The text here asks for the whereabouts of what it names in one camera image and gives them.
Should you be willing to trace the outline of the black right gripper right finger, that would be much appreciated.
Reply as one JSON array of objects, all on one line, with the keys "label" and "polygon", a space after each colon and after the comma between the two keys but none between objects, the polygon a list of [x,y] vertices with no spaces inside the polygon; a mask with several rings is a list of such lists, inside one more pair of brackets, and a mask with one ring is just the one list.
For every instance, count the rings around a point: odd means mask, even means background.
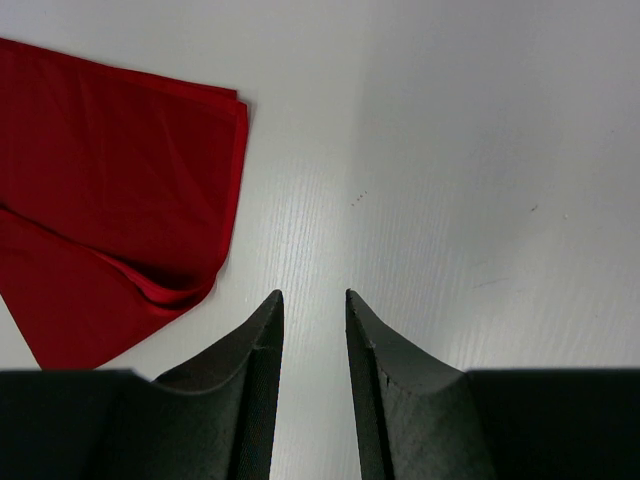
[{"label": "black right gripper right finger", "polygon": [[466,375],[346,293],[346,340],[364,479],[492,479]]}]

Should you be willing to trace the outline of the red cloth napkin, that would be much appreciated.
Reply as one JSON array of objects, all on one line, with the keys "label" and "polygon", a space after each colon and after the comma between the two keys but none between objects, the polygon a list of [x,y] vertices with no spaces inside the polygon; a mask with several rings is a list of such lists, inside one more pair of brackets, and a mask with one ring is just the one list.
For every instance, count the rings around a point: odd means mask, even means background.
[{"label": "red cloth napkin", "polygon": [[209,294],[248,133],[234,90],[2,41],[1,295],[40,367],[98,367]]}]

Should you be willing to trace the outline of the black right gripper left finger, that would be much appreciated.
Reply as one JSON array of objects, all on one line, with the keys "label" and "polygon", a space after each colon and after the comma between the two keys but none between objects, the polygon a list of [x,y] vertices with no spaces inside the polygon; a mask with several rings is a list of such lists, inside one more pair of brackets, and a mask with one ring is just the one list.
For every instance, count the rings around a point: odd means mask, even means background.
[{"label": "black right gripper left finger", "polygon": [[150,478],[268,478],[283,343],[274,290],[239,327],[155,379],[167,398]]}]

